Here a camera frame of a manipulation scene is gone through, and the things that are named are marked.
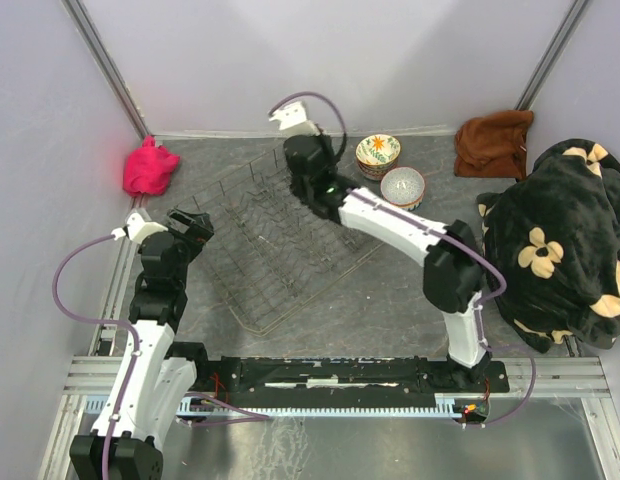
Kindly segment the grey purple bowl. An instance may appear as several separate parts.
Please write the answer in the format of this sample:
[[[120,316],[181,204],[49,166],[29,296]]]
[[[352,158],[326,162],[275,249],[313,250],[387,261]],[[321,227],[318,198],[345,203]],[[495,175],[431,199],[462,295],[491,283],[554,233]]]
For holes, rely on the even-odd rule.
[[[362,172],[368,172],[370,175],[379,176],[385,175],[388,171],[395,168],[398,164],[398,160],[395,159],[386,163],[369,164],[361,160],[357,161],[357,164]]]

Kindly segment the yellow green floral bowl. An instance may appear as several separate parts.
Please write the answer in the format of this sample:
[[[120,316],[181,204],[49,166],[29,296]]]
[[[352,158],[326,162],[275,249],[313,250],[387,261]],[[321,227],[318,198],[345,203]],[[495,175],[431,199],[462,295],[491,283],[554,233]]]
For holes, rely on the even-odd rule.
[[[395,161],[400,152],[398,139],[387,134],[370,135],[361,140],[355,149],[357,160],[369,166],[387,165]]]

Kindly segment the red scale patterned bowl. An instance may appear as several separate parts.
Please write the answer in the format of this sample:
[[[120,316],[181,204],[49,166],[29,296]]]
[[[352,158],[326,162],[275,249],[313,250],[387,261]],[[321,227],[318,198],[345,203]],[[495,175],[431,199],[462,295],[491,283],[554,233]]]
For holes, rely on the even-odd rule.
[[[379,182],[385,175],[385,172],[377,172],[377,171],[367,171],[367,170],[362,170],[361,174],[363,175],[364,178],[371,180],[371,181],[377,181]]]

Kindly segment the wire dish rack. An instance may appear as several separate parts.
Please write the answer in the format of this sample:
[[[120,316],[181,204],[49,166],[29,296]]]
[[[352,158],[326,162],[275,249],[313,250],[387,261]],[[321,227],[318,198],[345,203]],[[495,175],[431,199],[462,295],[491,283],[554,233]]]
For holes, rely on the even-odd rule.
[[[281,142],[168,139],[181,156],[175,210],[207,214],[214,236],[189,268],[189,325],[229,322],[265,336],[380,248],[292,195]]]

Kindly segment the grey blue bowl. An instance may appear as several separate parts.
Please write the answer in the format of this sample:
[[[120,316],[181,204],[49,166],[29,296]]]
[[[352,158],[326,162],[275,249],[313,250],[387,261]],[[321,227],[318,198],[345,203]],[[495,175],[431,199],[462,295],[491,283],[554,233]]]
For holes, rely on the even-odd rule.
[[[426,182],[423,175],[411,167],[396,167],[381,180],[381,195],[394,199],[412,199],[424,196]]]

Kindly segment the black striped white bowl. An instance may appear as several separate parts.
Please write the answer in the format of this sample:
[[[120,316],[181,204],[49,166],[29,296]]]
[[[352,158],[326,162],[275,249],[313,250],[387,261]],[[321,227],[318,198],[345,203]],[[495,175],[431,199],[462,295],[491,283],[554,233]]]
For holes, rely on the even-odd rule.
[[[424,198],[424,196],[421,195],[418,198],[412,198],[412,199],[409,199],[409,200],[406,200],[406,199],[394,199],[394,198],[389,198],[389,197],[385,197],[385,200],[389,204],[391,204],[391,205],[393,205],[393,206],[395,206],[397,208],[400,208],[400,209],[403,209],[403,210],[406,210],[406,211],[414,211],[422,204],[423,198]]]

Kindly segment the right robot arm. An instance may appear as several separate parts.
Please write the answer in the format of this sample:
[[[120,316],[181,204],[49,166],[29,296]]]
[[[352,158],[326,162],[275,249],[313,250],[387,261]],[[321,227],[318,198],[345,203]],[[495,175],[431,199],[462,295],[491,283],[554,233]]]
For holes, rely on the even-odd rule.
[[[469,226],[411,214],[341,175],[340,155],[320,130],[294,127],[284,136],[290,191],[303,205],[321,219],[394,247],[422,268],[423,294],[446,327],[450,382],[462,391],[476,388],[491,354],[477,325],[484,269]]]

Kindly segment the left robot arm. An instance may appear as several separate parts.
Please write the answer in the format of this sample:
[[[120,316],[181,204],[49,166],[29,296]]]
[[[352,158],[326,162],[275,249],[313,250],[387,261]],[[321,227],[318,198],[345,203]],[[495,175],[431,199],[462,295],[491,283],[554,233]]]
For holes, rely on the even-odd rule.
[[[175,335],[187,304],[188,268],[214,227],[206,213],[172,209],[168,218],[163,225],[135,209],[109,236],[138,245],[142,271],[129,317],[116,324],[127,342],[106,404],[90,432],[70,446],[81,479],[160,478],[166,435],[183,397],[210,381],[204,345]]]

